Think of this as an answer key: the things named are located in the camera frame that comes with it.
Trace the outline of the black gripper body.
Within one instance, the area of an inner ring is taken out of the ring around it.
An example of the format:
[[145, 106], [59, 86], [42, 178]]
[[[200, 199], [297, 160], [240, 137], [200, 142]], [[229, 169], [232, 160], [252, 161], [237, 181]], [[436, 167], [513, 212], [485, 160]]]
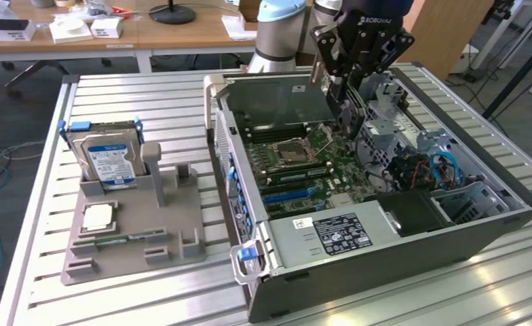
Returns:
[[352, 37], [358, 23], [385, 24], [398, 30], [410, 7], [412, 0], [344, 0], [334, 18], [338, 36]]

